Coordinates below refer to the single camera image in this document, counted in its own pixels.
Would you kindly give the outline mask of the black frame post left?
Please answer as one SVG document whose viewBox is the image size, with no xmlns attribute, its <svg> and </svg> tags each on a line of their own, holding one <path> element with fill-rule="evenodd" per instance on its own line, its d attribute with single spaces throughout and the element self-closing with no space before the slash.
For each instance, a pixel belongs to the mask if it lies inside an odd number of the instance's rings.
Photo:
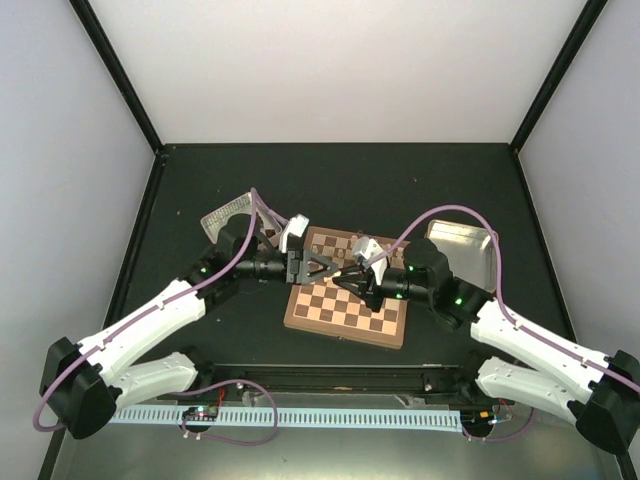
<svg viewBox="0 0 640 480">
<path fill-rule="evenodd" d="M 69 4 L 110 74 L 149 147 L 154 154 L 158 154 L 163 150 L 164 144 L 91 2 L 88 0 L 70 0 Z"/>
</svg>

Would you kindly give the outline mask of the pile of light chess pieces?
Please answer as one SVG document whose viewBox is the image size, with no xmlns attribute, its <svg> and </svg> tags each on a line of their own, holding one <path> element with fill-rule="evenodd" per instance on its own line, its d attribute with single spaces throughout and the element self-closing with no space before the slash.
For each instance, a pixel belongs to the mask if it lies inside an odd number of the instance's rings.
<svg viewBox="0 0 640 480">
<path fill-rule="evenodd" d="M 356 260 L 352 253 L 352 246 L 359 237 L 347 233 L 343 235 L 329 233 L 314 233 L 311 238 L 310 249 L 312 252 L 330 258 L 340 267 L 353 265 Z M 383 250 L 388 249 L 395 240 L 382 237 L 375 238 Z M 392 267 L 402 267 L 404 245 L 399 246 L 390 257 Z"/>
</svg>

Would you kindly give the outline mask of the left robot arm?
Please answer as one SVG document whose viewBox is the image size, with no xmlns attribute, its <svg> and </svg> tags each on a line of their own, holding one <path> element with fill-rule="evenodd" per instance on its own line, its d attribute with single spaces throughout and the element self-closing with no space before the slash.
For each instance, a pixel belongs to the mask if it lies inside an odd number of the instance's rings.
<svg viewBox="0 0 640 480">
<path fill-rule="evenodd" d="M 191 269 L 151 301 L 78 342 L 63 337 L 51 344 L 40 406 L 55 414 L 57 428 L 84 439 L 141 401 L 165 394 L 207 397 L 215 376 L 187 354 L 146 363 L 139 358 L 236 295 L 242 280 L 308 285 L 335 274 L 337 264 L 300 242 L 307 225 L 304 216 L 292 218 L 274 246 L 257 215 L 231 216 Z"/>
</svg>

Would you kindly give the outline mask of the wooden chess board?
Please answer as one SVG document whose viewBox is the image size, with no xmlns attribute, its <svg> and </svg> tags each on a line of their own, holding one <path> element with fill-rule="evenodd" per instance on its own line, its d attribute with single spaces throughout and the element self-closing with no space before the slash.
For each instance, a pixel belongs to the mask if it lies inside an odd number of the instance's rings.
<svg viewBox="0 0 640 480">
<path fill-rule="evenodd" d="M 314 233 L 357 235 L 311 227 L 305 239 L 308 249 Z M 379 312 L 372 312 L 360 299 L 325 278 L 291 289 L 283 323 L 291 329 L 399 349 L 404 343 L 407 305 L 405 300 L 386 299 Z"/>
</svg>

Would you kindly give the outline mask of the pink embossed tin box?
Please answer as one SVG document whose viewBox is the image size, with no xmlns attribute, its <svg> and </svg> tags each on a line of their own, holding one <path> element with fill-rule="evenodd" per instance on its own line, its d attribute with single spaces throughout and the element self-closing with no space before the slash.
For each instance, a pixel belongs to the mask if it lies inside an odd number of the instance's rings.
<svg viewBox="0 0 640 480">
<path fill-rule="evenodd" d="M 211 213 L 205 215 L 200 224 L 208 239 L 215 244 L 218 241 L 220 230 L 227 225 L 234 215 L 250 215 L 252 211 L 253 198 L 250 191 L 236 197 Z M 269 239 L 278 236 L 282 232 L 282 225 L 268 213 L 268 210 L 261 204 L 256 205 L 256 224 Z"/>
</svg>

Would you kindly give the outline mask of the black frame post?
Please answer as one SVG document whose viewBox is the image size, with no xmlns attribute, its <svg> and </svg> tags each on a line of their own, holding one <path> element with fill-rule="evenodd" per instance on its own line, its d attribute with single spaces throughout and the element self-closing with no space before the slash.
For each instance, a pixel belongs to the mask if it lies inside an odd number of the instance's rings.
<svg viewBox="0 0 640 480">
<path fill-rule="evenodd" d="M 110 74 L 149 147 L 154 154 L 158 154 L 163 150 L 164 144 L 91 2 L 88 0 L 70 0 L 69 4 Z"/>
<path fill-rule="evenodd" d="M 584 3 L 510 142 L 510 149 L 515 154 L 523 150 L 607 4 L 607 0 L 588 0 Z"/>
</svg>

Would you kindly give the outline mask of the black frame post right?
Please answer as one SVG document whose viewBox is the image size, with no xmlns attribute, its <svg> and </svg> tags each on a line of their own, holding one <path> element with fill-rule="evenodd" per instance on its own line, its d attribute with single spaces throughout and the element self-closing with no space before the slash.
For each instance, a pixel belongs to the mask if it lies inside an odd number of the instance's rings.
<svg viewBox="0 0 640 480">
<path fill-rule="evenodd" d="M 510 149 L 515 154 L 523 150 L 607 4 L 607 0 L 588 0 L 584 3 L 510 142 Z"/>
</svg>

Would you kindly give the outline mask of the small circuit board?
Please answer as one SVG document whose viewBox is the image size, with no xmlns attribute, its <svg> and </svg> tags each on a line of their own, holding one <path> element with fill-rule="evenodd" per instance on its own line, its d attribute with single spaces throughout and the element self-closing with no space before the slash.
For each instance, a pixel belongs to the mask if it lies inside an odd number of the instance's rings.
<svg viewBox="0 0 640 480">
<path fill-rule="evenodd" d="M 213 422 L 217 419 L 219 408 L 217 406 L 192 406 L 182 413 L 182 419 L 186 421 Z"/>
</svg>

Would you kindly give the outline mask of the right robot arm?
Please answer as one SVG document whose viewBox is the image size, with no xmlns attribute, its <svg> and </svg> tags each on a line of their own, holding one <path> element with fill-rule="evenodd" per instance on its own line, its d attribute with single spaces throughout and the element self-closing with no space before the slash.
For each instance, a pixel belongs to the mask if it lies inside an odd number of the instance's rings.
<svg viewBox="0 0 640 480">
<path fill-rule="evenodd" d="M 622 455 L 639 429 L 639 361 L 586 348 L 502 305 L 490 293 L 455 276 L 445 254 L 428 239 L 409 243 L 400 268 L 381 258 L 369 237 L 354 245 L 355 264 L 333 281 L 377 311 L 387 299 L 422 303 L 447 327 L 468 326 L 472 339 L 512 357 L 491 356 L 454 379 L 457 396 L 526 404 L 573 425 L 595 447 Z"/>
</svg>

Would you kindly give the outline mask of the yellow tin box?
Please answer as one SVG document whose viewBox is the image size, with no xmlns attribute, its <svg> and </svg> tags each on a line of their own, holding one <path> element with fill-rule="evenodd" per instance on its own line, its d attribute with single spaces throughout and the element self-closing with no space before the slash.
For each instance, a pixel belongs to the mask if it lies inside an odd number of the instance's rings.
<svg viewBox="0 0 640 480">
<path fill-rule="evenodd" d="M 496 291 L 497 255 L 485 228 L 435 219 L 425 237 L 447 256 L 455 276 L 490 293 Z"/>
</svg>

